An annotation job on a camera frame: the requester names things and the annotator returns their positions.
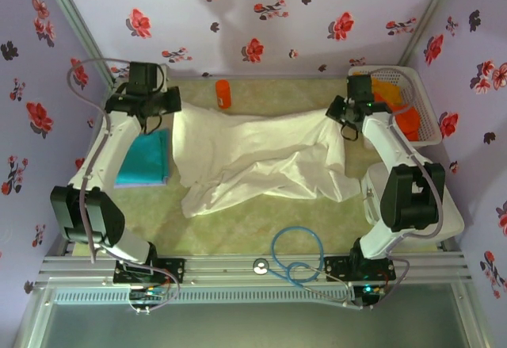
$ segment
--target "orange object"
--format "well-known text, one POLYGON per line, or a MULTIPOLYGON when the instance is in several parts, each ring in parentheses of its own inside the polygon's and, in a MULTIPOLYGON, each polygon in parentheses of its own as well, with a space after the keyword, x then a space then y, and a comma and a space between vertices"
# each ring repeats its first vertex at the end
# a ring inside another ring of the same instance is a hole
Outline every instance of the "orange object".
POLYGON ((231 107, 231 87, 227 80, 219 80, 215 83, 216 100, 219 108, 227 109, 231 107))
MULTIPOLYGON (((386 102, 393 113, 403 109, 405 106, 397 106, 392 105, 388 101, 384 100, 382 96, 378 93, 374 93, 375 101, 386 102)), ((405 137, 411 141, 415 142, 419 140, 419 127, 421 126, 421 116, 419 112, 412 106, 406 112, 401 113, 396 116, 396 123, 398 124, 400 130, 405 134, 405 137)))

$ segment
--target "blue coiled cable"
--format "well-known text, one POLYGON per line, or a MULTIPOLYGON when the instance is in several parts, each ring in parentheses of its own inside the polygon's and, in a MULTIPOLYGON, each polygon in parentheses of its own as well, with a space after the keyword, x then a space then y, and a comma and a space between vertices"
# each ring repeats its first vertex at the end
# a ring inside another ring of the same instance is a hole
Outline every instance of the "blue coiled cable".
POLYGON ((280 238, 281 235, 284 233, 287 233, 288 231, 305 231, 306 233, 312 235, 312 237, 317 241, 318 244, 318 253, 319 253, 319 260, 318 260, 318 271, 322 271, 322 268, 324 267, 324 246, 322 245, 322 241, 320 238, 315 234, 314 231, 311 229, 305 228, 305 227, 288 227, 284 228, 278 233, 275 234, 273 237, 273 241, 271 242, 271 257, 273 258, 273 261, 285 272, 285 276, 282 274, 278 274, 271 269, 268 269, 268 271, 274 275, 275 277, 278 277, 279 279, 283 279, 290 284, 294 285, 295 287, 298 287, 300 289, 304 289, 303 283, 311 282, 317 279, 318 275, 320 273, 315 272, 311 277, 304 278, 304 279, 295 279, 291 277, 291 271, 294 270, 296 267, 305 267, 310 268, 310 265, 304 262, 293 262, 290 265, 286 266, 280 260, 276 257, 275 253, 275 244, 276 241, 280 238))

